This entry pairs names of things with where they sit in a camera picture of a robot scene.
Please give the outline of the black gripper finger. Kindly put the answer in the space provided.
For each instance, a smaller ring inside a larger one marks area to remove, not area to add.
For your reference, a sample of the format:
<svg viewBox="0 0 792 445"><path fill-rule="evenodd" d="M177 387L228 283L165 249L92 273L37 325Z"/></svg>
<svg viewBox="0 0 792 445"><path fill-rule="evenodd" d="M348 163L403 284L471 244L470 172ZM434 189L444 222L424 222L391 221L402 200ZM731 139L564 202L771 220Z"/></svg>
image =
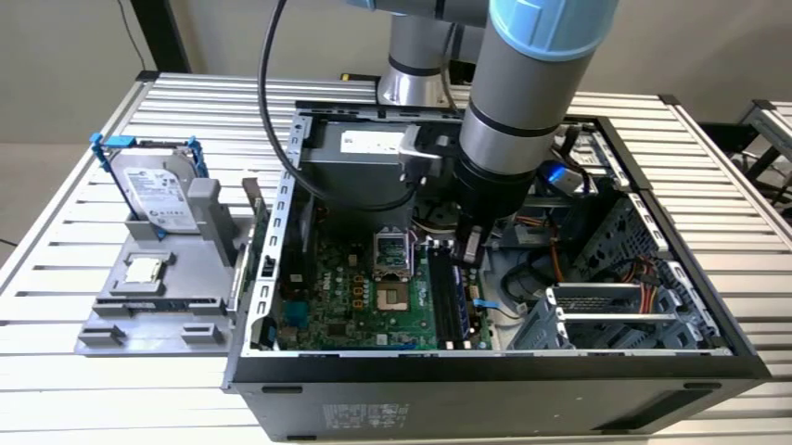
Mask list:
<svg viewBox="0 0 792 445"><path fill-rule="evenodd" d="M460 266L480 265L482 228L478 225L463 226L455 233L455 261Z"/></svg>

